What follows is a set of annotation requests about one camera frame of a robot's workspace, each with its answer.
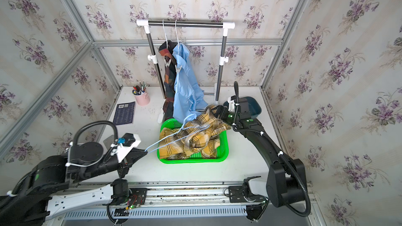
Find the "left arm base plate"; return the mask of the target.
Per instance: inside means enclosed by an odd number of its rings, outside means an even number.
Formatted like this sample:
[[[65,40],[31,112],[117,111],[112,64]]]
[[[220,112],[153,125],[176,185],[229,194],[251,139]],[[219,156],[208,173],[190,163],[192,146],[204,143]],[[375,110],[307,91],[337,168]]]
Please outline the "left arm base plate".
[[[147,192],[147,188],[130,188],[128,197],[114,198],[110,205],[119,206],[126,210],[139,208],[145,204]]]

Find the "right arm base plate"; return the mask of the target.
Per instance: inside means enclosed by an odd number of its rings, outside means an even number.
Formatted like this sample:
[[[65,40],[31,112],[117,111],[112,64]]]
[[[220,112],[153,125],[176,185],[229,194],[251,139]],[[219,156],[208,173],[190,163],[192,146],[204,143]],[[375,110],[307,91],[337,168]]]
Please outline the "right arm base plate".
[[[230,203],[262,203],[267,199],[261,195],[254,195],[247,188],[242,186],[229,186],[224,192]]]

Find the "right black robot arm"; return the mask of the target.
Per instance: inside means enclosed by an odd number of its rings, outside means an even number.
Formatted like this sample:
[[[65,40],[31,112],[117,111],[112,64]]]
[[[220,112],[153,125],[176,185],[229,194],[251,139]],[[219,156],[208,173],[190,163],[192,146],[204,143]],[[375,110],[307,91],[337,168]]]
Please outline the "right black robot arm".
[[[234,83],[235,94],[228,99],[228,106],[214,108],[214,116],[232,126],[233,131],[242,134],[258,150],[268,166],[268,176],[244,179],[242,192],[245,200],[251,202],[259,197],[268,199],[276,207],[287,207],[300,217],[311,213],[305,165],[300,159],[292,159],[266,133],[262,123],[252,118],[248,100],[239,96],[239,85]]]

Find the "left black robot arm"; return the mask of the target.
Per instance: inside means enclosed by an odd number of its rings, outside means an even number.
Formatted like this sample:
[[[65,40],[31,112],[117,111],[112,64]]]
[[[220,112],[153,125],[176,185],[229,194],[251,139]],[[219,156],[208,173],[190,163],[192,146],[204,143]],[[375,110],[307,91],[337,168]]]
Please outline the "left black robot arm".
[[[95,126],[112,128],[108,150],[98,142],[79,143],[80,135]],[[80,128],[66,153],[53,155],[25,174],[6,196],[1,197],[2,226],[40,226],[60,214],[93,205],[120,205],[130,198],[127,180],[130,168],[147,155],[139,149],[138,135],[119,137],[117,127],[107,120],[91,122]],[[74,184],[107,173],[117,172],[118,179],[98,189],[70,195],[57,195]]]

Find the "yellow plaid shirt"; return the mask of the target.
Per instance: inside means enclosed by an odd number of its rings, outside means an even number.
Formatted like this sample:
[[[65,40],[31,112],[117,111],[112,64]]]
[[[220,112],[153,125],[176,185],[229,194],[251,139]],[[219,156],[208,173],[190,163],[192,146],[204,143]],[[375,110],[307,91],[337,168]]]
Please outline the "yellow plaid shirt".
[[[214,159],[220,146],[219,135],[231,126],[214,117],[210,105],[195,119],[185,122],[179,129],[164,128],[160,131],[158,149],[160,158],[185,160],[201,153],[204,159]]]

